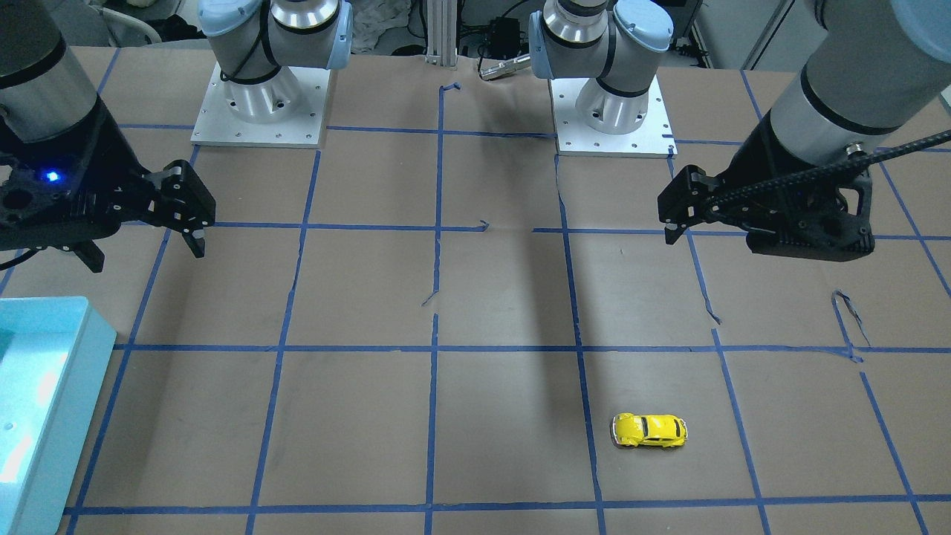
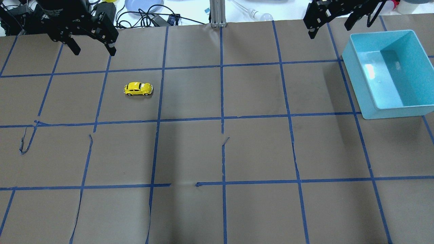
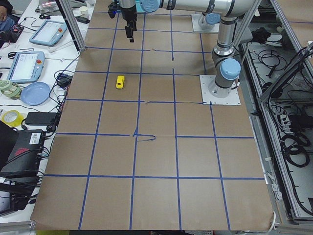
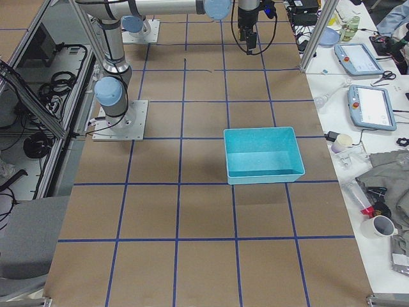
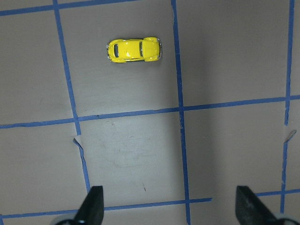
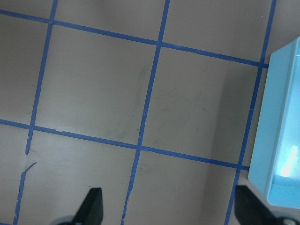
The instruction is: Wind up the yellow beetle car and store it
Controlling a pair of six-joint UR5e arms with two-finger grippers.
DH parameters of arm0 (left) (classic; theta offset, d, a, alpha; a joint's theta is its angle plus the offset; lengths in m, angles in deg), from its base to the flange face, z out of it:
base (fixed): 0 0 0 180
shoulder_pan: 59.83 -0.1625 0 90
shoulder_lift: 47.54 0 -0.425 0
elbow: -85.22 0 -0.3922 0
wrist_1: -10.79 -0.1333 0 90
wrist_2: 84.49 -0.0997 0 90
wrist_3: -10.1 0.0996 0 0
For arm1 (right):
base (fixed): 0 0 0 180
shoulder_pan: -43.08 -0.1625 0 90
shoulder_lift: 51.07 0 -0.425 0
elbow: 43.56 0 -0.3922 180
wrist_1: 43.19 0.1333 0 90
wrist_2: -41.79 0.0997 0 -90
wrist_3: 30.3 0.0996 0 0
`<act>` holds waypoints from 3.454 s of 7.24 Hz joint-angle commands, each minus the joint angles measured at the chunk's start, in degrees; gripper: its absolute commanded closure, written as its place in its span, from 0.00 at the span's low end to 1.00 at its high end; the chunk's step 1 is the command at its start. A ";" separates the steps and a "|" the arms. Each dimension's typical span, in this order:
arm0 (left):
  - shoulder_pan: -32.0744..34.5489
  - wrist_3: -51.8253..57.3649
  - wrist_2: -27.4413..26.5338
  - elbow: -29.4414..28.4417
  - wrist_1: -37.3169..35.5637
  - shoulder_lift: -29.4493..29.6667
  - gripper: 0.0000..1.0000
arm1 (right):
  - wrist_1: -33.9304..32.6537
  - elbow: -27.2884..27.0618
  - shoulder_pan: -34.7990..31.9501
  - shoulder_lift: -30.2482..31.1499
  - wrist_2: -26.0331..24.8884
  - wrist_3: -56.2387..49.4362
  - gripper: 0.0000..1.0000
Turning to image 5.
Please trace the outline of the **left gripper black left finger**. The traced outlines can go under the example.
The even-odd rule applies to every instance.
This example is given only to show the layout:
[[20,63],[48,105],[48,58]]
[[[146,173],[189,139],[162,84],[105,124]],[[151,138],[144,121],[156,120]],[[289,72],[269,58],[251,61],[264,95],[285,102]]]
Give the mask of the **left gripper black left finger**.
[[104,191],[92,186],[74,217],[76,225],[101,225],[104,218]]

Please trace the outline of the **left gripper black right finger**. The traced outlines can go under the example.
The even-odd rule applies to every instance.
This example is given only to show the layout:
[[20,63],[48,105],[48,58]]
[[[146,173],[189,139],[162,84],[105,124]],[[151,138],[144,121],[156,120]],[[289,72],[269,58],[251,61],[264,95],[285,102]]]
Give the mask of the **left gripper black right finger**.
[[237,186],[235,216],[240,225],[275,225],[277,218],[248,186]]

